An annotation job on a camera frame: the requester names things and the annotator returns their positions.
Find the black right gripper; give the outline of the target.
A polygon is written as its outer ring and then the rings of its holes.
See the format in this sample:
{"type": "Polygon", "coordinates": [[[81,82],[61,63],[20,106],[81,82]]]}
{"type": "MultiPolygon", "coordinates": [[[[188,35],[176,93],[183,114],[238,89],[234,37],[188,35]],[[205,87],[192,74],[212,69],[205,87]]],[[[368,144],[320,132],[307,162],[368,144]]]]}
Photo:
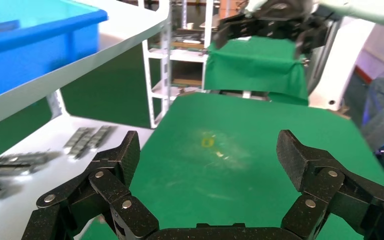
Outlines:
{"type": "Polygon", "coordinates": [[[221,19],[212,39],[214,47],[219,50],[231,39],[254,35],[285,39],[295,33],[294,57],[300,58],[327,41],[325,20],[310,16],[312,10],[311,0],[267,0],[257,7],[254,16],[237,14],[221,19]]]}

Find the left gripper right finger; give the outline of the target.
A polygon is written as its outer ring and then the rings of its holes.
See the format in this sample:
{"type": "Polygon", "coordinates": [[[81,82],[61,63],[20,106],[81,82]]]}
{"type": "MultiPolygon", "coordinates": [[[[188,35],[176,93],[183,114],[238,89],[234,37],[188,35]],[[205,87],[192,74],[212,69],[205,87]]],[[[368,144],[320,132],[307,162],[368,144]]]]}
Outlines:
{"type": "Polygon", "coordinates": [[[277,158],[300,193],[281,228],[314,240],[330,215],[342,218],[366,240],[384,240],[384,186],[346,169],[328,151],[302,144],[281,130],[277,158]]]}

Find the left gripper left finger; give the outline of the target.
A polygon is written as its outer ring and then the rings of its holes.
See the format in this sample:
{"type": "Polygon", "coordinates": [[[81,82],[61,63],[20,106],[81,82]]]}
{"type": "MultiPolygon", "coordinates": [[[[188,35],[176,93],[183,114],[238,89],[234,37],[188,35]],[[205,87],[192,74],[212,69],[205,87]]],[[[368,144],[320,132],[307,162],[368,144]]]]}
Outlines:
{"type": "Polygon", "coordinates": [[[119,146],[98,152],[82,173],[37,199],[22,239],[72,240],[99,215],[118,239],[147,239],[159,221],[129,189],[139,160],[139,136],[130,130],[119,146]]]}

